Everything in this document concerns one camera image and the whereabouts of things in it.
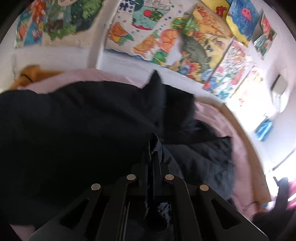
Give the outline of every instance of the drawing of cherry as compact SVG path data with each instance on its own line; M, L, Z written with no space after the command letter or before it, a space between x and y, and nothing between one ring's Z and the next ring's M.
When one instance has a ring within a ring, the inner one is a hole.
M150 11L150 10L148 10L148 9L146 9L146 10L143 12L143 15L144 15L145 17L150 17L151 14L152 14L152 11Z

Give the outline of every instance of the pink tablecloth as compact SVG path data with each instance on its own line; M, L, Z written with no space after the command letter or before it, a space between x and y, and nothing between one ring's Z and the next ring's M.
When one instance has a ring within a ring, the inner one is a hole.
M78 81L104 80L131 84L140 88L143 87L146 83L140 80L106 73L101 70L79 69L62 73L60 75L48 78L41 82L33 83L20 89L28 89L41 94L53 92L56 89L59 89L60 87ZM244 211L244 208L248 204L252 203L254 200L251 183L251 170L248 164L247 151L243 144L243 141L238 136L237 132L230 124L230 122L216 108L212 107L211 105L202 104L198 102L196 103L196 107L196 119L201 120L212 126L215 129L217 136L232 137L232 156L234 164L236 166L236 178L232 198L237 207L237 210L240 213L242 213L246 218L251 219L251 217L255 213L255 205L251 205L246 211Z

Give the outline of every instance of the blue object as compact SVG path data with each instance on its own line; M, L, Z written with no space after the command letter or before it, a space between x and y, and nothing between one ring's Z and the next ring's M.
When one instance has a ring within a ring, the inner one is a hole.
M272 121L270 119L266 119L265 121L263 121L255 130L255 134L258 137L258 140L262 142L266 141L272 128Z

